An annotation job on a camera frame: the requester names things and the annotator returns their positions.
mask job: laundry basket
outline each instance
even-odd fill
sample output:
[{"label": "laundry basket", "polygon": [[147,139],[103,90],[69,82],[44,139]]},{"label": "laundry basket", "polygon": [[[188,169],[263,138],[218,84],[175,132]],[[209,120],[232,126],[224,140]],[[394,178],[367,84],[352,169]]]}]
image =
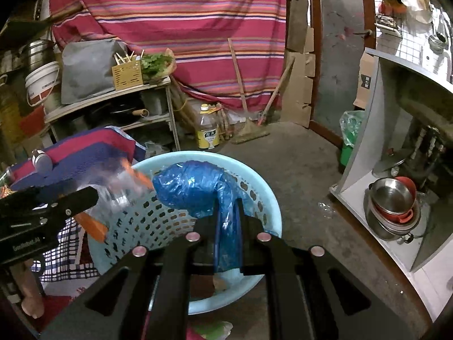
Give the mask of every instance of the laundry basket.
[{"label": "laundry basket", "polygon": [[[234,176],[241,188],[251,196],[254,202],[254,216],[261,220],[264,229],[272,230],[281,237],[282,221],[275,195],[260,175],[239,161],[220,154],[181,151],[152,157],[139,162],[134,168],[152,176],[167,166],[189,160],[208,161]],[[172,238],[191,231],[195,221],[196,219],[189,216],[187,211],[168,208],[157,199],[154,191],[150,192],[133,206],[114,216],[104,244],[88,238],[94,265],[100,274],[104,274],[133,247],[144,245],[151,250],[164,247]],[[263,275],[243,276],[239,269],[216,275],[225,280],[229,288],[216,292],[207,299],[191,299],[190,315],[210,312],[236,301],[263,277]]]}]

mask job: yellow label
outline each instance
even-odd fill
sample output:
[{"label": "yellow label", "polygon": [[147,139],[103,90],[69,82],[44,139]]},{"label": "yellow label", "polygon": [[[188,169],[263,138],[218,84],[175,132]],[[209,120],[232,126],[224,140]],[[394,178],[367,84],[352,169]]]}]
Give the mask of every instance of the yellow label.
[{"label": "yellow label", "polygon": [[196,132],[196,137],[198,138],[199,148],[212,150],[219,144],[219,129],[217,127],[211,130],[199,130]]}]

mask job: pink striped fabric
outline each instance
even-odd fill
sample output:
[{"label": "pink striped fabric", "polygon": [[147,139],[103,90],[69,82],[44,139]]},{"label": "pink striped fabric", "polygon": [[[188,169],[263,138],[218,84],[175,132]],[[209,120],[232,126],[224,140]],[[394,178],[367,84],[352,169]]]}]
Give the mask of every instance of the pink striped fabric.
[{"label": "pink striped fabric", "polygon": [[52,13],[85,9],[53,32],[60,47],[81,39],[118,37],[132,50],[169,47],[185,92],[241,108],[227,38],[234,42],[247,104],[262,110],[280,78],[286,0],[50,0]]}]

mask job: cardboard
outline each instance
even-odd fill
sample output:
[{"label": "cardboard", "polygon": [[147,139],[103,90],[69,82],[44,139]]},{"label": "cardboard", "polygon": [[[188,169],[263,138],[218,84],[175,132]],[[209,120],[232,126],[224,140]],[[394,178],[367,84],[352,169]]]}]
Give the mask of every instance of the cardboard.
[{"label": "cardboard", "polygon": [[295,57],[288,82],[282,87],[281,121],[290,121],[308,127],[311,114],[313,80],[305,76],[307,55],[287,52],[288,58]]},{"label": "cardboard", "polygon": [[289,121],[305,128],[309,127],[311,116],[311,106],[305,103],[296,101],[292,104],[291,111],[284,114],[282,111],[280,121]]},{"label": "cardboard", "polygon": [[307,34],[305,36],[304,52],[314,51],[314,29],[311,27],[307,28]]},{"label": "cardboard", "polygon": [[312,53],[305,53],[305,76],[314,77],[316,69],[316,56]]},{"label": "cardboard", "polygon": [[287,9],[286,48],[304,53],[305,36],[307,32],[307,12],[309,0],[289,0]]},{"label": "cardboard", "polygon": [[311,95],[313,92],[313,79],[304,78],[304,90],[302,91],[302,102],[311,103]]},{"label": "cardboard", "polygon": [[359,80],[357,84],[357,95],[354,105],[364,109],[371,94],[371,81],[375,75],[375,64],[377,58],[367,53],[363,53],[360,60]]}]

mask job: plastic bin liner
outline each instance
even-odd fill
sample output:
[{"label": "plastic bin liner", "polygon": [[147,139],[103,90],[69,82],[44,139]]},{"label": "plastic bin liner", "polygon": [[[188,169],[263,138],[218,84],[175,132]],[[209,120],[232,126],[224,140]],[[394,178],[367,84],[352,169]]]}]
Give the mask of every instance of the plastic bin liner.
[{"label": "plastic bin liner", "polygon": [[340,118],[341,134],[345,145],[354,147],[362,125],[365,112],[363,110],[345,111]]},{"label": "plastic bin liner", "polygon": [[241,227],[235,200],[242,199],[244,212],[253,216],[253,201],[224,169],[209,162],[175,163],[154,176],[157,198],[166,206],[186,209],[192,217],[212,215],[214,200],[219,200],[220,238],[217,241],[218,270],[240,266]]}]

